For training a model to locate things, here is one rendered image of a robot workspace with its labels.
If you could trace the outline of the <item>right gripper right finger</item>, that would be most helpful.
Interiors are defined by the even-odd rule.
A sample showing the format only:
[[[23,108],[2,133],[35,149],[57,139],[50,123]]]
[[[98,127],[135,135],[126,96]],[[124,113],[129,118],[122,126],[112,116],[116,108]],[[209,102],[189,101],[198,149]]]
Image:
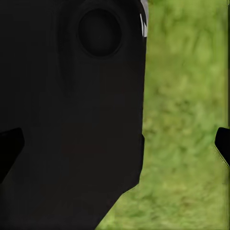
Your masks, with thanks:
[[[215,145],[230,166],[230,129],[219,127]]]

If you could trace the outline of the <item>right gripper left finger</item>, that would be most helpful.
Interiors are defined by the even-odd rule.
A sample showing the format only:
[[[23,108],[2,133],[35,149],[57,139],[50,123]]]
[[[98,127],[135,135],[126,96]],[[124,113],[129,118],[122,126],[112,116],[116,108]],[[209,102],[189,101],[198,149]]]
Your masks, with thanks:
[[[24,146],[24,135],[20,127],[0,133],[0,184]]]

